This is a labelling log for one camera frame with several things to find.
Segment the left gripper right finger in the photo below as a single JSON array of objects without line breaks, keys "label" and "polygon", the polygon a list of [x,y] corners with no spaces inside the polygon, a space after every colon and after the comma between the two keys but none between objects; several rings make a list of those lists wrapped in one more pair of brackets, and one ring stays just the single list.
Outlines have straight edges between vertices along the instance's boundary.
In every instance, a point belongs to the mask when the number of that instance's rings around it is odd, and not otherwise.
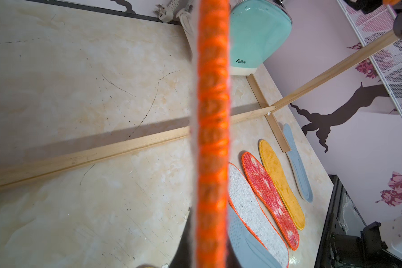
[{"label": "left gripper right finger", "polygon": [[240,265],[237,256],[235,255],[232,245],[227,245],[227,264],[226,268],[242,268]]}]

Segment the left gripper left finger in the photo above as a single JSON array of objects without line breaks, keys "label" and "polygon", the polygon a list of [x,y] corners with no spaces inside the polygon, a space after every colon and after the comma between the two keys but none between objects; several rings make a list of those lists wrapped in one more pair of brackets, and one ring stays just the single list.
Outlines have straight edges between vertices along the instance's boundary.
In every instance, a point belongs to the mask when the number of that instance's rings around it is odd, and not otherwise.
[{"label": "left gripper left finger", "polygon": [[192,211],[189,210],[188,218],[179,242],[176,254],[169,265],[169,268],[190,268],[192,264],[191,254],[191,217]]}]

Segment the orange rimmed grey insole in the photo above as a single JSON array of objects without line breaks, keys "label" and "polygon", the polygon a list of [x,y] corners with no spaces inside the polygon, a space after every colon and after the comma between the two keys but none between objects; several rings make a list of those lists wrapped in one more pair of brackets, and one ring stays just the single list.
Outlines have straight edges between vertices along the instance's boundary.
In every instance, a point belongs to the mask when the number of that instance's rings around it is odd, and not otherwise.
[{"label": "orange rimmed grey insole", "polygon": [[261,209],[249,182],[231,163],[228,193],[231,207],[256,241],[278,261],[280,268],[288,267],[289,252],[285,242]]}]

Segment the red orange insole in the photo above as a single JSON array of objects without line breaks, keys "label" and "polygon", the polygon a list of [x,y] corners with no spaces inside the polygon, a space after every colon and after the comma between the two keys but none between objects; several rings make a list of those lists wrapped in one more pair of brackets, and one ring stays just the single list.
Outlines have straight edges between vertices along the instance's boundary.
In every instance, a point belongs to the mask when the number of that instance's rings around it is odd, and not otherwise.
[{"label": "red orange insole", "polygon": [[300,242],[298,230],[271,176],[251,153],[243,153],[241,161],[247,181],[252,190],[272,215],[289,247],[294,251],[297,250]]},{"label": "red orange insole", "polygon": [[228,161],[230,151],[230,6],[196,1],[193,19],[194,156],[192,263],[224,268],[227,261]]}]

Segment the wooden clothes rack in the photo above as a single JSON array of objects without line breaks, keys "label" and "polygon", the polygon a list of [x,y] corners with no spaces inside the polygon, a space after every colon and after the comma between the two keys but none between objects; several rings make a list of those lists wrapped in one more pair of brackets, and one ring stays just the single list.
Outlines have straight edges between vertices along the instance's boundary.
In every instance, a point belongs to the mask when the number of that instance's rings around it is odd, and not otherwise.
[{"label": "wooden clothes rack", "polygon": [[[309,93],[330,79],[338,76],[347,69],[352,68],[354,65],[372,56],[383,48],[386,48],[397,40],[398,38],[392,31],[387,32],[382,37],[376,39],[351,56],[340,61],[333,67],[312,79],[310,82],[298,88],[292,94],[280,99],[273,105],[238,115],[231,115],[230,113],[231,125],[249,119],[265,116],[268,113],[273,113],[276,110],[287,106],[291,102]],[[54,174],[65,172],[70,169],[94,164],[100,161],[111,159],[113,157],[140,151],[149,147],[164,144],[169,141],[178,140],[190,136],[190,130],[191,126],[177,128],[170,131],[160,132],[153,135],[80,151],[77,153],[52,157],[33,163],[2,169],[0,170],[0,192],[6,189],[21,186],[25,183],[34,182],[41,178],[46,178]]]}]

